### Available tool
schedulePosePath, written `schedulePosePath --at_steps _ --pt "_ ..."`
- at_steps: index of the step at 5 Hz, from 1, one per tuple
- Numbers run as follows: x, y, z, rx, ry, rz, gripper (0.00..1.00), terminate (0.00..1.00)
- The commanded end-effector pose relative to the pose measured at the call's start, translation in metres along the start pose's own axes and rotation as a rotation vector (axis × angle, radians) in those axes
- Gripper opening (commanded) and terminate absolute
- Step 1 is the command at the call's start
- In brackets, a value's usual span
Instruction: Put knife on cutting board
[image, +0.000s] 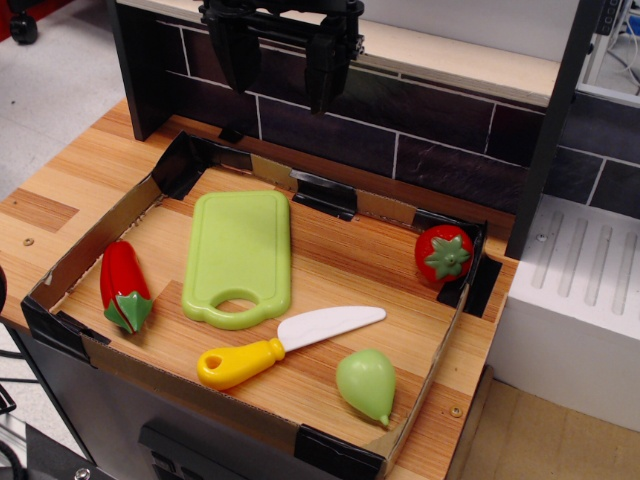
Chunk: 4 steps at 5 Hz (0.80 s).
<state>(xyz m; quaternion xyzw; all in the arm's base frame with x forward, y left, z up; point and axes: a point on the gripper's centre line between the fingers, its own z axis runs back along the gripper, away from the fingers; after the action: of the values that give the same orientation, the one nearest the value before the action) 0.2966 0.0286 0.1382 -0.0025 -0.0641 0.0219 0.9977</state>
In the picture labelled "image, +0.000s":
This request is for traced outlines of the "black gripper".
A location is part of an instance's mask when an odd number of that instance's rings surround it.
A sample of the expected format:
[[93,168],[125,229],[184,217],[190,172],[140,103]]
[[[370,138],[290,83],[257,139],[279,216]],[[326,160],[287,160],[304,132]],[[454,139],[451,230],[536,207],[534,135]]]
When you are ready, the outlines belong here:
[[349,65],[364,51],[361,1],[204,1],[201,21],[227,85],[245,92],[261,71],[259,40],[305,46],[305,89],[313,114],[345,88]]

